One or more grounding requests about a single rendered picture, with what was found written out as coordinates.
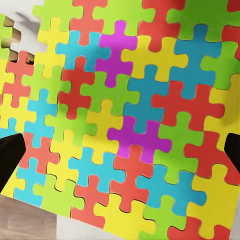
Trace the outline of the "jigsaw puzzle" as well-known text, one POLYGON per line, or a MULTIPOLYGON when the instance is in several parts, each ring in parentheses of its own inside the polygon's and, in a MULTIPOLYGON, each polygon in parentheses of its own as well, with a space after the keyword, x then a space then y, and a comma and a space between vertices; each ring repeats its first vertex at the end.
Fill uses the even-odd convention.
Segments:
POLYGON ((240 173, 240 0, 44 0, 47 51, 0 14, 0 195, 126 240, 229 240, 240 173))

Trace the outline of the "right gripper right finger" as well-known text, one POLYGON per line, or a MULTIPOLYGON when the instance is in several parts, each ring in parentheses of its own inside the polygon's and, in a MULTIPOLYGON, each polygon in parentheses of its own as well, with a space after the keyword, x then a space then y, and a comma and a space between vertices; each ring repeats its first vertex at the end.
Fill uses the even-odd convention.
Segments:
POLYGON ((240 135, 236 133, 229 133, 227 135, 224 151, 230 158, 234 166, 240 173, 240 135))

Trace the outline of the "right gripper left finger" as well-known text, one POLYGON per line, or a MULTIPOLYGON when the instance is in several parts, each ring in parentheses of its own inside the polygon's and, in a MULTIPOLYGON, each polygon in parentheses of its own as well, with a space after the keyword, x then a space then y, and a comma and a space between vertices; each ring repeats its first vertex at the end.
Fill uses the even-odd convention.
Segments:
POLYGON ((22 133, 0 138, 0 193, 26 153, 22 133))

